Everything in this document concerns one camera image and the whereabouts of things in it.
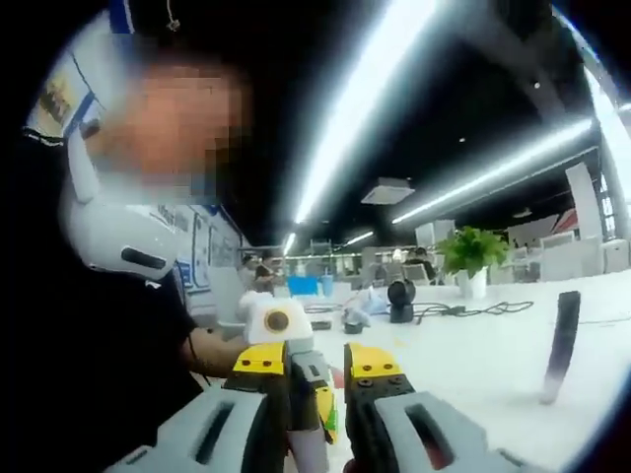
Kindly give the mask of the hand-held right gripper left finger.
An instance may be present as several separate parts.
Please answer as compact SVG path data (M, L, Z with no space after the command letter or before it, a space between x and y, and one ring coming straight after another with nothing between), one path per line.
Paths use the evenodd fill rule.
M247 348L213 385L163 423L109 472L282 472L289 388L283 342Z

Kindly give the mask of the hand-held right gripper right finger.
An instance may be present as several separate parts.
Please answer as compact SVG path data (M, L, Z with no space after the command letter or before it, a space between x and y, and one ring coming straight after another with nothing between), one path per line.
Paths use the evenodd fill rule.
M346 432L361 472L521 472L479 425L415 390L393 356L344 346Z

